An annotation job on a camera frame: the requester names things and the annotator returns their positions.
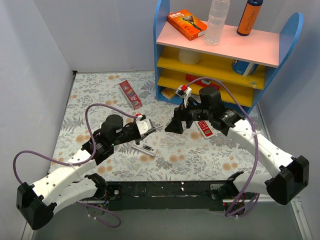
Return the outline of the blue white can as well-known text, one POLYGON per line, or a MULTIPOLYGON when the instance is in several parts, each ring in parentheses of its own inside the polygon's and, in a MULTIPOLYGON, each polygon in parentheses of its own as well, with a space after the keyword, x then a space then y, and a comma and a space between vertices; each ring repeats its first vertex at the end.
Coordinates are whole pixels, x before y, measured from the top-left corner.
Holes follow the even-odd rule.
POLYGON ((237 73, 241 76, 249 76, 249 75, 252 75, 256 71, 258 64, 253 63, 253 62, 247 62, 247 61, 234 59, 232 61, 231 67, 235 73, 237 73))

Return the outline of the orange cylindrical bottle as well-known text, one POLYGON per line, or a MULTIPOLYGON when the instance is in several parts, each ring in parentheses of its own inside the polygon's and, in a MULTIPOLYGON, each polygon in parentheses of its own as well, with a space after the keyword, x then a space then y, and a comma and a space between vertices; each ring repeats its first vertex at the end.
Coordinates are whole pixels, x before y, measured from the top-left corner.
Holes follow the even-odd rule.
POLYGON ((238 35, 248 36, 251 33, 261 10, 262 4, 263 0, 247 0, 238 28, 236 30, 238 35))

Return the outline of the red box on shelf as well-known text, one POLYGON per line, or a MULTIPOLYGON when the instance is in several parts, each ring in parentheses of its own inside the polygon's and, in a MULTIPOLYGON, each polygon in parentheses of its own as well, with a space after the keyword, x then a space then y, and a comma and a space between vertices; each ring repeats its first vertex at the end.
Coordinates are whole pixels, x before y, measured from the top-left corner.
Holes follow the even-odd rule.
MULTIPOLYGON (((200 78, 200 76, 192 75, 192 74, 188 74, 188 73, 185 75, 185 80, 188 82, 192 82, 198 78, 200 78)), ((199 80, 195 84, 199 85, 201 87, 215 87, 218 91, 220 90, 220 87, 221 87, 220 85, 213 83, 210 80, 199 80)))

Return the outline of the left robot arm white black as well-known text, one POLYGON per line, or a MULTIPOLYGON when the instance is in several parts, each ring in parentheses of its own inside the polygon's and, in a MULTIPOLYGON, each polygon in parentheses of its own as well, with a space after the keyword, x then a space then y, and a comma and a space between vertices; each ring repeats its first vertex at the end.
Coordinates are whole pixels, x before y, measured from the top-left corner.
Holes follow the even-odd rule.
POLYGON ((107 182, 98 174, 75 181, 110 157, 115 146, 131 141, 139 143, 155 130, 145 115, 138 115, 128 124, 124 124, 123 118, 117 114, 109 115, 93 132, 94 138, 87 141, 65 166, 32 184, 24 182, 17 188, 17 209, 32 230, 39 230, 57 212, 77 201, 104 199, 107 182))

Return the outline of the red white remote control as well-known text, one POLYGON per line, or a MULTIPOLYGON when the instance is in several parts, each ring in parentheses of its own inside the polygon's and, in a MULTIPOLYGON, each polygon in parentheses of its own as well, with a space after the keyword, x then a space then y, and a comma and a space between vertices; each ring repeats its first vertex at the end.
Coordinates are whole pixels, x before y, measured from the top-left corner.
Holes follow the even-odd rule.
POLYGON ((210 139, 214 135, 212 129, 205 120, 197 121, 195 122, 195 125, 205 139, 210 139))

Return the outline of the black base bar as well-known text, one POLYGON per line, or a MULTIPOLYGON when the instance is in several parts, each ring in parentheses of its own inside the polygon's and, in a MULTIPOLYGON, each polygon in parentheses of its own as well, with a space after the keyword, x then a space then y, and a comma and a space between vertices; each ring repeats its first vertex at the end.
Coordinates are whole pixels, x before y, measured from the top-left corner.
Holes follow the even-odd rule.
POLYGON ((110 211, 193 210, 224 211, 224 200, 240 190, 230 180, 201 181, 113 181, 100 196, 85 201, 106 202, 110 211))

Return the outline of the clear plastic bottle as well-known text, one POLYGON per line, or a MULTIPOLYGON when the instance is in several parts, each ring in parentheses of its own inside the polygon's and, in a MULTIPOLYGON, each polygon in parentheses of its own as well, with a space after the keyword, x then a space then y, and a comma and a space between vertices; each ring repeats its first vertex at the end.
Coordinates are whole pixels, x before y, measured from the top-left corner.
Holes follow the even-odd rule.
POLYGON ((229 8, 229 0, 212 1, 208 15, 207 29, 204 35, 204 42, 206 44, 212 46, 219 44, 229 8))

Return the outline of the yellow soap pack left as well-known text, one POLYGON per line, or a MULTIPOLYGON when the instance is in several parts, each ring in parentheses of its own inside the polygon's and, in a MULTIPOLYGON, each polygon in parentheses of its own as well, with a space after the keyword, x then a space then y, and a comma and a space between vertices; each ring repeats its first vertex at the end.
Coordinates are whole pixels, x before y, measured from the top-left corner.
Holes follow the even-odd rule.
POLYGON ((174 89, 166 87, 161 91, 161 95, 167 100, 171 100, 173 97, 176 96, 176 91, 174 89))

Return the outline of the red toothpaste box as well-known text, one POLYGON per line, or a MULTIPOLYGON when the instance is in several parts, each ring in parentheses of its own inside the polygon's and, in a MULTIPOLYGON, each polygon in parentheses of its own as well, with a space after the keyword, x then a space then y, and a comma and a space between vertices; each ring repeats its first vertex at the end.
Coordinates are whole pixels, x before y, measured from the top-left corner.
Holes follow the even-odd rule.
POLYGON ((134 110, 137 110, 143 106, 139 96, 127 80, 121 82, 119 86, 127 101, 129 102, 130 106, 134 110))

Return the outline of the floral table mat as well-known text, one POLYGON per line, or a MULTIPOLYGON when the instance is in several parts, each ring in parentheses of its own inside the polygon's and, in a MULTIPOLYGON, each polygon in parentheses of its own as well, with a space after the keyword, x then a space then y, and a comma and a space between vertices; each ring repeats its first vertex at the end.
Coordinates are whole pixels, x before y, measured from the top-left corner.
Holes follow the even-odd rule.
POLYGON ((262 164, 254 165, 254 157, 248 151, 217 130, 209 139, 196 125, 183 134, 165 132, 175 105, 156 99, 153 72, 77 74, 50 172, 69 160, 89 140, 89 130, 97 130, 107 116, 122 110, 124 122, 132 121, 136 111, 120 89, 123 81, 130 83, 142 102, 138 112, 150 118, 155 127, 163 125, 145 138, 158 152, 149 156, 133 149, 130 143, 121 144, 92 173, 107 181, 225 180, 238 171, 266 173, 262 164))

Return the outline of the orange razor box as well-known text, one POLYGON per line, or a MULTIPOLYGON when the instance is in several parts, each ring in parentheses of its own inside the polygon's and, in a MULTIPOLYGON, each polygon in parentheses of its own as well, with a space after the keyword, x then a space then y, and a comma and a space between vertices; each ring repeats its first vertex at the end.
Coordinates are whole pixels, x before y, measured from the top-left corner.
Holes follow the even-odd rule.
POLYGON ((171 12, 167 21, 189 41, 205 35, 207 30, 207 25, 186 9, 171 12))

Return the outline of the white paper roll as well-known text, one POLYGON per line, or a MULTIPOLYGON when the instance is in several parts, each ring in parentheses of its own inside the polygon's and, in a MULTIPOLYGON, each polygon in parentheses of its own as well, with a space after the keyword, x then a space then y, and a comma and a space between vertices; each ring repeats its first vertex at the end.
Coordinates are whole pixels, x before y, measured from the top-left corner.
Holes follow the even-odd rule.
POLYGON ((179 49, 178 60, 185 65, 196 65, 200 62, 202 57, 201 52, 196 52, 187 49, 179 49))

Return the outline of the blue shelf unit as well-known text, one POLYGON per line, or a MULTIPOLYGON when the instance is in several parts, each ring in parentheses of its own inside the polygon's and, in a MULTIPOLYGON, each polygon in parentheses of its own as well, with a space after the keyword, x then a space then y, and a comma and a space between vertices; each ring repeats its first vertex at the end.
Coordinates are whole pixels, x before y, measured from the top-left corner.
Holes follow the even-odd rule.
POLYGON ((170 2, 157 3, 153 21, 153 48, 155 69, 155 96, 164 101, 161 91, 177 89, 187 84, 186 74, 210 77, 221 81, 222 100, 231 107, 239 102, 251 112, 268 86, 293 52, 304 23, 300 12, 294 13, 280 33, 253 30, 248 36, 240 36, 236 27, 223 27, 220 43, 208 45, 202 37, 186 39, 168 21, 170 2), (179 49, 201 53, 198 64, 183 64, 178 59, 179 49), (233 60, 258 64, 252 75, 242 76, 232 69, 233 60))

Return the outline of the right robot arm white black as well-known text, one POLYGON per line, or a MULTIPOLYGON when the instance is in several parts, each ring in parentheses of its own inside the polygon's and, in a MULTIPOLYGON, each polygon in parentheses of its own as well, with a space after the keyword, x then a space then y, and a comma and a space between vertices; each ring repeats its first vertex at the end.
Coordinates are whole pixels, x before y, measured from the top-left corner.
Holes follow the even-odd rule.
POLYGON ((191 96, 191 88, 180 85, 176 94, 182 103, 173 112, 166 132, 182 134, 182 123, 208 121, 211 126, 257 157, 268 171, 246 176, 237 173, 227 180, 226 192, 237 199, 244 192, 269 195, 275 202, 287 205, 309 184, 310 163, 304 156, 294 157, 254 131, 248 119, 236 109, 225 107, 220 92, 212 86, 199 91, 200 102, 191 96))

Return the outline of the aluminium rail frame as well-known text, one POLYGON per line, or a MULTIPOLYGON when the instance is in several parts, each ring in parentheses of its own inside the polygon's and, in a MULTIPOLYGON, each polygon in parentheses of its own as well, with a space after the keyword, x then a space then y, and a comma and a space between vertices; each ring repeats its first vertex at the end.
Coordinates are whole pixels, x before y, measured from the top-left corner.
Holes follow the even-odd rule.
POLYGON ((255 208, 238 218, 208 209, 136 209, 103 212, 70 205, 39 230, 25 230, 32 240, 310 240, 301 201, 281 205, 261 196, 255 208))

